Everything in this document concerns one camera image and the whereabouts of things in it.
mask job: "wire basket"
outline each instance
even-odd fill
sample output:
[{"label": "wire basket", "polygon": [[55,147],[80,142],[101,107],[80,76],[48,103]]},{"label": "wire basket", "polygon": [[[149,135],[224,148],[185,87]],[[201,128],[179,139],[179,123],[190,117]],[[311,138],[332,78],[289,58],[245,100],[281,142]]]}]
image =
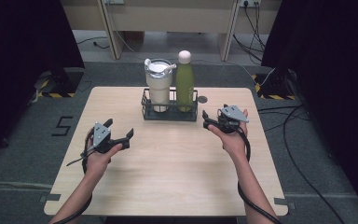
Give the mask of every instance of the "wire basket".
[{"label": "wire basket", "polygon": [[142,113],[146,120],[176,120],[176,121],[197,121],[198,111],[198,97],[199,93],[193,91],[193,104],[192,105],[178,105],[176,103],[176,90],[170,90],[170,102],[167,105],[152,104],[149,99],[149,89],[144,89],[142,97]]}]

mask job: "gray carpet floor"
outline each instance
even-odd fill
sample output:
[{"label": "gray carpet floor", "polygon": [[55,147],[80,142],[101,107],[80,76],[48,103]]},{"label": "gray carpet floor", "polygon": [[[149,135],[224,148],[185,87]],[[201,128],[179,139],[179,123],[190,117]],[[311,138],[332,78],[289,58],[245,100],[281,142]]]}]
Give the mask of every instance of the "gray carpet floor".
[{"label": "gray carpet floor", "polygon": [[[268,69],[247,67],[251,74]],[[141,63],[86,63],[85,75],[73,98],[42,97],[31,104],[0,148],[0,223],[47,223],[44,197],[49,194],[90,91],[96,86],[145,86]],[[258,109],[300,105],[299,100],[266,100],[256,96],[252,79],[237,65],[194,65],[197,87],[249,88]],[[283,223],[339,223],[333,212],[300,176],[283,142],[282,124],[292,109],[260,112],[263,128],[282,189],[289,202]],[[330,158],[328,147],[306,107],[286,125],[286,137],[299,169],[336,209],[345,223],[358,223],[358,198],[341,168]],[[56,128],[60,118],[65,129]],[[84,217],[82,223],[103,223]]]}]

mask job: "green bottle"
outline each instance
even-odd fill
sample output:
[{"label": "green bottle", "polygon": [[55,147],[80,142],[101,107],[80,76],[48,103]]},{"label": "green bottle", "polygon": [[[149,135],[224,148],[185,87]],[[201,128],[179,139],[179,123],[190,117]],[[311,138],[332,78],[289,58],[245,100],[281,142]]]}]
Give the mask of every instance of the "green bottle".
[{"label": "green bottle", "polygon": [[194,76],[191,68],[191,54],[187,50],[179,52],[179,65],[176,71],[176,103],[182,112],[191,110],[193,105]]}]

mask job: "white bottle cap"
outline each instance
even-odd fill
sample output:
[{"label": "white bottle cap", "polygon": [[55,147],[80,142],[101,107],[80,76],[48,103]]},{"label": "white bottle cap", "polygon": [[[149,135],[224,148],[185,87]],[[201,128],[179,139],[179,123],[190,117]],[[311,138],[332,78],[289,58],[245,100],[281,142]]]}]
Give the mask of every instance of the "white bottle cap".
[{"label": "white bottle cap", "polygon": [[179,63],[191,63],[191,53],[187,50],[179,52]]}]

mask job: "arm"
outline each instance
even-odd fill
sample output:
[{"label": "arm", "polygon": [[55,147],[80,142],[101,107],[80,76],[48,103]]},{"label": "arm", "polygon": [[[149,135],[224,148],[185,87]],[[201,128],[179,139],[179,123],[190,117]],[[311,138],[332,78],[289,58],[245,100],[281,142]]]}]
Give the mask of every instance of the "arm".
[{"label": "arm", "polygon": [[[246,117],[248,116],[247,110],[244,110],[243,113]],[[247,135],[247,129],[244,122],[241,123],[241,128],[245,135]],[[209,125],[208,129],[222,140],[223,149],[234,162],[240,186],[246,197],[272,216],[277,217],[246,159],[246,147],[240,135],[238,133],[222,133],[213,125]],[[246,219],[250,224],[271,223],[270,220],[259,214],[248,204],[245,204],[245,211]]]},{"label": "arm", "polygon": [[[68,200],[63,204],[55,217],[49,222],[50,224],[71,216],[83,207],[83,205],[90,198],[95,186],[97,186],[98,182],[103,177],[107,165],[110,162],[110,158],[118,153],[121,148],[122,145],[118,144],[112,147],[105,154],[101,154],[97,151],[91,152],[91,154],[89,154],[87,161],[87,172]],[[77,217],[69,223],[78,223],[79,219],[80,217]]]}]

